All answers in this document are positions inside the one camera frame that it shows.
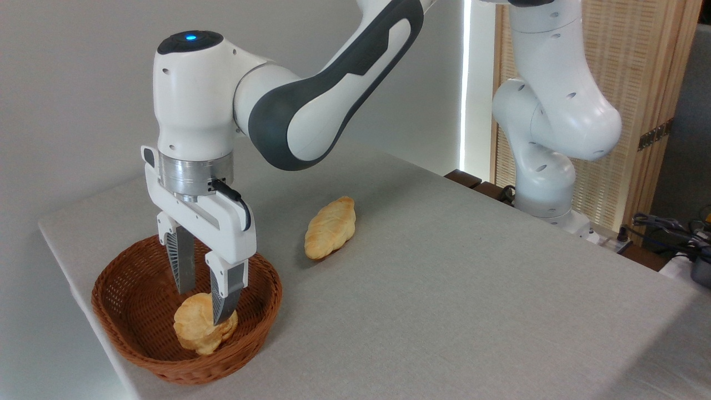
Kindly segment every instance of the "wooden panel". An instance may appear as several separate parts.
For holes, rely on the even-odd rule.
[[[605,158],[573,160],[577,171],[573,208],[616,230],[625,210],[651,206],[665,140],[637,152],[639,138],[673,116],[700,0],[584,0],[585,55],[600,90],[622,116],[622,136]],[[501,84],[517,76],[508,11],[497,33]],[[493,180],[515,183],[508,141],[496,128]]]

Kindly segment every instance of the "hinge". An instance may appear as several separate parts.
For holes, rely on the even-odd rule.
[[[639,146],[637,146],[637,151],[641,151],[650,147],[652,144],[659,142],[663,137],[671,133],[672,123],[674,118],[669,119],[669,121],[664,122],[662,125],[652,129],[651,131],[645,133],[639,137]]]

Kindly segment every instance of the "white wall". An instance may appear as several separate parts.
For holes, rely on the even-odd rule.
[[[344,135],[440,174],[457,166],[461,5],[432,7]],[[127,396],[36,223],[140,173],[161,40],[210,29],[309,75],[359,20],[355,0],[0,2],[0,399]]]

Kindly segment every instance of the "brown basket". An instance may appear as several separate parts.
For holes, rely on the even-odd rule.
[[[237,305],[234,335],[206,356],[182,348],[173,330],[173,315],[189,296],[210,292],[204,260],[208,251],[195,240],[196,288],[185,295],[178,294],[157,235],[121,252],[94,284],[94,313],[111,343],[130,362],[169,382],[204,384],[242,368],[264,344],[282,301],[277,272],[255,254],[250,258],[249,286]]]

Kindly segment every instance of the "black cable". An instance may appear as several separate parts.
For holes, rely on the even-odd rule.
[[[628,232],[634,233],[635,235],[640,236],[641,238],[646,239],[646,240],[648,240],[648,241],[650,241],[650,242],[652,242],[652,243],[654,243],[654,244],[656,244],[656,245],[659,245],[659,246],[662,246],[662,247],[666,247],[666,248],[670,248],[670,249],[672,249],[672,250],[676,250],[677,252],[684,253],[684,254],[688,254],[689,256],[702,257],[702,258],[704,258],[704,259],[706,259],[706,258],[709,257],[709,253],[704,253],[704,252],[702,252],[702,251],[693,251],[693,250],[691,250],[691,249],[689,249],[689,248],[687,248],[687,247],[676,246],[676,245],[673,245],[673,244],[663,243],[663,242],[657,241],[656,239],[651,238],[650,236],[647,236],[647,235],[645,235],[644,233],[635,231],[635,230],[632,229],[632,227],[630,227],[629,225],[623,225],[622,227],[625,228]]]

